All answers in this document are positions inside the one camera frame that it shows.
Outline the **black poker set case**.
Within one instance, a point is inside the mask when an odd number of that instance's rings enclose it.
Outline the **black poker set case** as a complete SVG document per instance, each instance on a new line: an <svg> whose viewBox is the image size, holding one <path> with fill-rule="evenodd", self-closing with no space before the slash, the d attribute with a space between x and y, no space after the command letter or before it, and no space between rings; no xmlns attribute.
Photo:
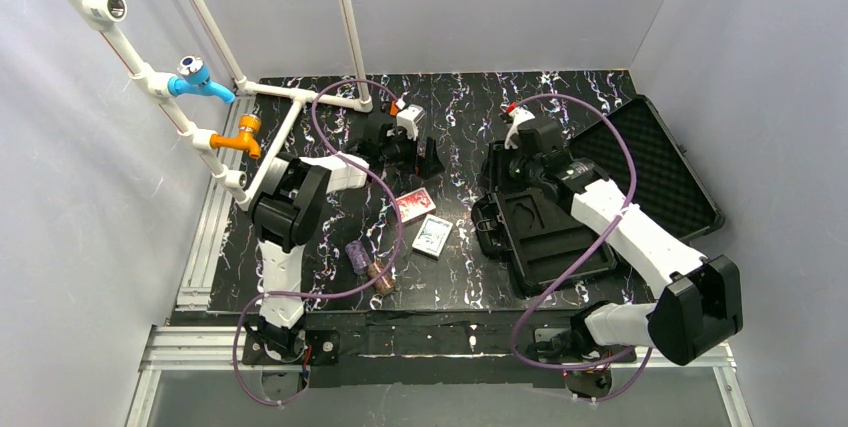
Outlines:
<svg viewBox="0 0 848 427"><path fill-rule="evenodd" d="M509 130L489 145L471 215L481 250L507 263L518 296L618 262L660 296L674 274L702 265L690 243L724 217L647 97L571 139L519 105L503 119Z"/></svg>

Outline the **blue playing card deck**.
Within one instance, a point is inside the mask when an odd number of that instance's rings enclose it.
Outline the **blue playing card deck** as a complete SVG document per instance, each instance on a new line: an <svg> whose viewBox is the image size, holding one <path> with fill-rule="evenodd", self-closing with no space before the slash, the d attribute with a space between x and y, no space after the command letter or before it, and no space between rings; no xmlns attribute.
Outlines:
<svg viewBox="0 0 848 427"><path fill-rule="evenodd" d="M432 214L425 216L413 242L412 249L418 253L438 258L453 230L453 224Z"/></svg>

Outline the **orange black poker chip stack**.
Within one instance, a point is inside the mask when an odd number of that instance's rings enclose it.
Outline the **orange black poker chip stack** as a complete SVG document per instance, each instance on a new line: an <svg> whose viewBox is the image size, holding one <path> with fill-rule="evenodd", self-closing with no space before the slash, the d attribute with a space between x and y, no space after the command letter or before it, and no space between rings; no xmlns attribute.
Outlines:
<svg viewBox="0 0 848 427"><path fill-rule="evenodd" d="M373 281L373 288L377 295L388 296L396 290L396 282L391 270L387 269L379 259L367 267L366 273Z"/></svg>

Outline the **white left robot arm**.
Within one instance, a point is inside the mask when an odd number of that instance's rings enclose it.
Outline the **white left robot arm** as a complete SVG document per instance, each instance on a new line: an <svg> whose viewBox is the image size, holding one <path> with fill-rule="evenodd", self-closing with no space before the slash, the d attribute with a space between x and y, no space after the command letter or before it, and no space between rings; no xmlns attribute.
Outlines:
<svg viewBox="0 0 848 427"><path fill-rule="evenodd" d="M255 342L284 360L303 351L305 341L297 329L304 313L302 259L306 244L318 231L329 194L365 186L371 167L395 168L422 179L443 171L434 139L427 138L424 148L418 145L424 119L417 105L396 114L372 113L362 136L334 155L279 153L262 163L247 209L268 294L261 302L257 326L248 330Z"/></svg>

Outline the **purple poker chip stack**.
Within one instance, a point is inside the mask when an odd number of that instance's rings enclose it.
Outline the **purple poker chip stack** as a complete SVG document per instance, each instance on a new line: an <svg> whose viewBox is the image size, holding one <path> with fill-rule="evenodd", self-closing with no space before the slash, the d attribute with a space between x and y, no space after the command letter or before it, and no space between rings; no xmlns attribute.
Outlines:
<svg viewBox="0 0 848 427"><path fill-rule="evenodd" d="M369 266L372 264L372 259L362 242L354 240L348 243L345 246L345 252L351 261L353 271L357 275L366 274Z"/></svg>

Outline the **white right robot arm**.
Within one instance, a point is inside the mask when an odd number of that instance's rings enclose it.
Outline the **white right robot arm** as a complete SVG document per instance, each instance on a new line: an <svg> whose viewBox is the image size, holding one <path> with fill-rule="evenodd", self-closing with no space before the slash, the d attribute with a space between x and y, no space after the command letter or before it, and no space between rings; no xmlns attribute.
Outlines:
<svg viewBox="0 0 848 427"><path fill-rule="evenodd" d="M650 287L655 302L601 301L573 316L549 341L553 352L537 348L528 364L551 368L557 357L573 359L571 369L587 370L587 357L609 346L654 348L679 366L738 333L743 326L737 265L721 255L707 258L651 219L634 203L638 177L629 146L610 129L622 149L629 184L622 191L609 174L588 159L572 160L557 122L509 114L504 147L516 152L513 179L537 187L570 217L598 236L555 281L559 286L594 251L609 245Z"/></svg>

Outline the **red playing card deck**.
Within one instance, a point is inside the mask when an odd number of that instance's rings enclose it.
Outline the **red playing card deck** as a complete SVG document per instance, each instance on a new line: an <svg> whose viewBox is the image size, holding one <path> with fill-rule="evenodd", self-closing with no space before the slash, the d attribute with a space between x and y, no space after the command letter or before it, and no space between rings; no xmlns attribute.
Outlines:
<svg viewBox="0 0 848 427"><path fill-rule="evenodd" d="M436 204L425 187L415 189L397 198L399 219L402 224L426 216L436 210Z"/></svg>

